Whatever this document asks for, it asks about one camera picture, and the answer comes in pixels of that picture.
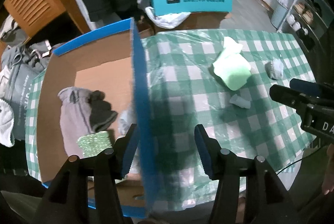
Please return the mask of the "person's right hand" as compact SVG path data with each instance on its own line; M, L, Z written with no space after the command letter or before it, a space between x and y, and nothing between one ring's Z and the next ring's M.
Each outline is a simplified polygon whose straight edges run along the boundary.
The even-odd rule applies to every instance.
M324 181L321 186L324 195L329 194L334 189L334 148L331 144L327 149L328 163L325 171Z

